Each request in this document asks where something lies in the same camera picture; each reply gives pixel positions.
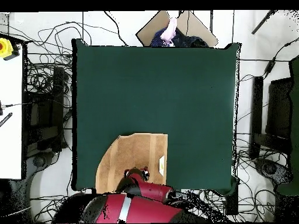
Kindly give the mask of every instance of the white table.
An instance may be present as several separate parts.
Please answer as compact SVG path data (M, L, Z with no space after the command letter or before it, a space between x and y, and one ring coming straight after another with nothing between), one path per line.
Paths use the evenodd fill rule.
M20 56L9 61L0 58L1 104L22 102L22 49ZM2 121L9 113L12 117L0 127L0 179L21 179L22 168L22 106L3 110Z

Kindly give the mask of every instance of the black pole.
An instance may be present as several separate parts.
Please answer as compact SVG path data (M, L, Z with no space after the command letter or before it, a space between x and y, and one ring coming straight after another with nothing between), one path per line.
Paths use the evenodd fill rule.
M273 15L277 10L269 10L267 15L262 19L262 21L257 25L257 27L252 31L252 34L255 34L260 27L270 18L271 15Z

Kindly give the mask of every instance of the small object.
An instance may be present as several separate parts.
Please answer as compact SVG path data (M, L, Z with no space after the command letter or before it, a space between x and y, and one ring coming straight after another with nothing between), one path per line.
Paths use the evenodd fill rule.
M5 122L9 120L9 118L12 116L12 113L9 113L3 120L0 121L0 127L3 126Z
M33 164L36 167L43 167L44 165L46 165L46 167L48 167L49 165L52 164L52 158L54 156L55 156L54 152L38 153L33 159Z
M268 159L255 159L253 162L256 171L263 177L271 179L274 185L289 183L292 180L291 171L277 162Z
M265 73L270 73L275 65L275 58L268 62Z
M164 176L164 156L159 159L159 172Z
M144 169L142 170L142 174L143 174L143 178L145 181L148 181L149 177L150 177L150 173L148 172L147 167L144 167Z
M69 109L67 114L63 118L63 123L67 122L72 117L72 109Z

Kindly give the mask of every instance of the black border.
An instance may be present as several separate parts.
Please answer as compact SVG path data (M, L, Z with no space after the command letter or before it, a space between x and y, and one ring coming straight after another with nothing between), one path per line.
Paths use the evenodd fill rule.
M84 42L80 38L73 38L71 43L72 43L72 88L73 88L73 93L72 93L72 105L74 106L72 109L72 117L73 117L73 128L72 128L72 134L73 134L73 142L72 142L72 181L71 181L71 188L74 191L78 191L76 188L76 183L77 183L77 161L78 161L78 156L77 156L77 44L76 41L80 40L82 43L88 47L100 47L100 46L106 46L106 45L87 45L86 42ZM238 115L238 99L239 99L239 67L240 67L240 52L241 52L241 43L229 43L225 48L214 48L214 47L209 47L209 49L218 49L218 50L227 50L229 49L233 44L239 45L237 49L237 56L236 56L236 87L235 87L235 92L236 92L236 98L235 98L235 103L234 103L234 109L235 109L235 121L234 125L235 128L232 130L232 140L233 140L233 150L232 150L232 166L234 167L238 154L237 154L237 115ZM92 193L95 192L94 188L83 188L84 189L92 189Z
M72 181L71 188L77 191L77 44L72 38Z

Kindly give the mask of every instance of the white floor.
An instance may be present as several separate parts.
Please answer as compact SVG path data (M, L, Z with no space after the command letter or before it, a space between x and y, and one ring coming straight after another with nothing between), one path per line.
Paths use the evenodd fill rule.
M287 42L296 39L298 35L298 20L291 15L291 13L280 10L275 13L271 18L252 35L251 32L255 26L263 19L268 10L214 10L213 19L213 33L218 38L219 43L217 48L224 48L228 43L239 42L242 43L241 59L246 60L270 60L274 57L275 53ZM196 10L195 15L204 23L206 27L210 27L210 11L209 10ZM122 39L130 46L142 46L137 37L136 32L140 30L154 15L156 11L145 12L116 12L112 11L111 15L119 24L120 35ZM232 29L234 14L234 31ZM169 11L171 17L177 17L178 11ZM75 21L82 23L82 12L40 12L40 13L11 13L9 29L11 34L22 34L14 28L26 33L30 38L39 40L37 32L41 29L51 29L56 25ZM4 24L5 19L1 19L0 24ZM92 45L110 45L121 46L123 43L119 40L118 36L114 33L105 31L103 29L88 27L86 25L104 27L105 29L117 32L115 24L103 12L84 12L84 28L90 33L92 38ZM58 27L57 30L62 30L67 26L74 26L78 28L68 29L60 33L60 40L64 47L71 49L71 39L80 38L82 35L82 28L77 24L68 24ZM7 33L7 26L0 25L0 32ZM40 37L44 40L51 30L45 30L40 33ZM90 44L90 38L84 32L84 40ZM50 36L49 43L55 44L54 36ZM48 49L51 52L58 53L57 48L49 45ZM44 50L36 47L34 44L28 45L29 53L43 53ZM289 61L299 54L299 42L294 43L282 49L278 54L277 60ZM38 61L39 57L31 55L30 59ZM264 74L267 61L240 61L240 79L247 75L261 76ZM272 80L286 78L290 76L287 62L277 62L272 70L272 73L266 78L264 84L264 104L267 103L268 86ZM239 87L239 108L237 118L241 118L248 114L251 109L251 86L252 80L246 80L240 83ZM265 132L267 116L267 107L263 109L263 132ZM237 126L237 132L249 132L250 115L243 118ZM70 130L65 130L65 138L71 147L72 134ZM248 141L248 135L238 136L240 139ZM246 142L238 141L239 146L246 146ZM42 197L51 195L66 195L67 184L71 175L72 153L69 149L64 149L60 154L58 162L45 171L39 172L32 184L31 197ZM261 189L272 190L273 187L268 179L257 174L253 168L246 168L245 173L242 169L239 170L239 176L244 181L248 181L253 193ZM247 186L239 186L239 196L241 198L250 197L250 192ZM274 204L274 197L267 193L262 192L258 195L258 199L263 203L270 202ZM32 203L32 214L38 213L46 202L40 203L35 201ZM252 206L240 205L239 210L251 209ZM248 221L253 221L255 217L250 215L243 216ZM272 221L271 216L266 215L267 221ZM42 218L49 220L47 214L43 214Z

